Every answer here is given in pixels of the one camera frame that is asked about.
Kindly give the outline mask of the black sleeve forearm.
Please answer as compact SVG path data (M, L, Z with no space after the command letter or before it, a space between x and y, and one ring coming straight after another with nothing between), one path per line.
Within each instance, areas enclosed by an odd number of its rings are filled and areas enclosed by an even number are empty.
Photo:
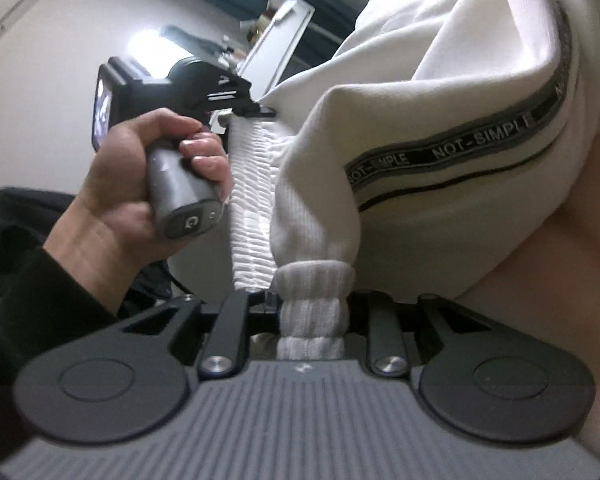
M42 246L70 206L69 194L0 188L0 460L24 442L12 402L22 364L172 296L165 261L144 266L109 313Z

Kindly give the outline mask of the left hand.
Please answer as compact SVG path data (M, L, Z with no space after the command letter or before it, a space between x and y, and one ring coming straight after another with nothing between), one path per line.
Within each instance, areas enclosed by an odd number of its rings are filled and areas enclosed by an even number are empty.
M178 140L189 168L227 199L233 178L220 138L193 118L159 108L109 131L78 195L44 244L44 250L112 314L144 266L186 245L158 234L148 202L146 148L160 139Z

